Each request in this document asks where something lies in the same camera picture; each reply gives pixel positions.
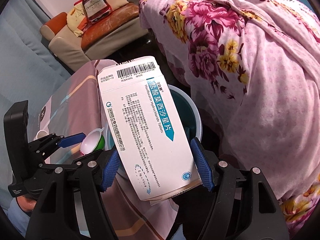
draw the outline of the blue bed sheet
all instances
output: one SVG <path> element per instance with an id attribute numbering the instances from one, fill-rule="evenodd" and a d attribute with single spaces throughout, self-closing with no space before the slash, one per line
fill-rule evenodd
<path id="1" fill-rule="evenodd" d="M 28 138 L 36 134 L 32 123 L 49 97 L 70 77 L 55 60 L 39 29 L 48 16 L 34 0 L 10 0 L 0 15 L 0 118 L 13 103 L 29 100 Z M 0 204 L 7 209 L 12 200 L 7 186 L 12 170 L 0 122 Z"/>

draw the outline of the yellow cloth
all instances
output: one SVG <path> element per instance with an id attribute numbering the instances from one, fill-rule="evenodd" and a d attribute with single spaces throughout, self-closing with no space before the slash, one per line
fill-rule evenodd
<path id="1" fill-rule="evenodd" d="M 112 11 L 126 5 L 127 0 L 106 0 L 111 6 Z M 84 8 L 82 2 L 76 4 L 67 14 L 67 25 L 69 29 L 77 36 L 80 37 L 87 26 L 87 18 L 84 15 Z"/>

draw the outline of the orange cushion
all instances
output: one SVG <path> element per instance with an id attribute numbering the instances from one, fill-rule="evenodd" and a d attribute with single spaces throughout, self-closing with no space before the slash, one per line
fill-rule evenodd
<path id="1" fill-rule="evenodd" d="M 67 24 L 67 13 L 62 12 L 51 20 L 47 21 L 44 25 L 47 25 L 56 35 Z"/>
<path id="2" fill-rule="evenodd" d="M 139 7 L 128 3 L 112 12 L 111 15 L 91 26 L 83 34 L 81 48 L 87 50 L 98 40 L 113 32 L 121 25 L 139 16 Z"/>

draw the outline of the white cup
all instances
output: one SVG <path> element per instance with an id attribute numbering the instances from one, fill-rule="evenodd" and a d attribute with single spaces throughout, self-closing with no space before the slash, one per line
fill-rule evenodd
<path id="1" fill-rule="evenodd" d="M 35 141 L 35 140 L 38 140 L 38 139 L 40 139 L 40 138 L 42 138 L 42 137 L 44 137 L 44 136 L 47 136 L 47 135 L 49 135 L 49 133 L 48 133 L 47 131 L 45 131 L 45 130 L 40 130 L 40 131 L 37 132 L 37 135 L 36 135 L 36 137 L 35 137 L 33 140 L 34 140 L 34 141 Z M 50 164 L 50 157 L 48 157 L 48 158 L 45 160 L 45 163 Z"/>
<path id="2" fill-rule="evenodd" d="M 47 136 L 49 133 L 47 132 L 47 131 L 45 131 L 45 130 L 40 130 L 40 131 L 38 131 L 37 132 L 37 135 L 36 135 L 36 137 L 34 138 L 34 140 L 38 140 L 38 139 L 40 139 L 40 138 L 42 138 L 42 137 L 44 137 L 44 136 Z"/>

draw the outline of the blue label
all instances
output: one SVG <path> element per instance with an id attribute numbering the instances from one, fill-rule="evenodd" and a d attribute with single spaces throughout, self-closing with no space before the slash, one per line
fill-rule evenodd
<path id="1" fill-rule="evenodd" d="M 165 109 L 164 102 L 162 101 L 162 97 L 160 95 L 158 85 L 153 80 L 153 78 L 149 79 L 147 82 L 150 88 L 150 92 L 152 94 L 153 101 L 155 102 L 156 109 L 158 111 L 159 118 L 161 120 L 164 132 L 167 135 L 167 137 L 173 141 L 173 135 L 174 135 L 173 127 L 171 125 L 167 110 Z"/>
<path id="2" fill-rule="evenodd" d="M 189 180 L 189 179 L 191 179 L 191 177 L 192 177 L 192 174 L 191 174 L 190 171 L 187 171 L 187 172 L 182 174 L 182 179 L 183 180 Z"/>

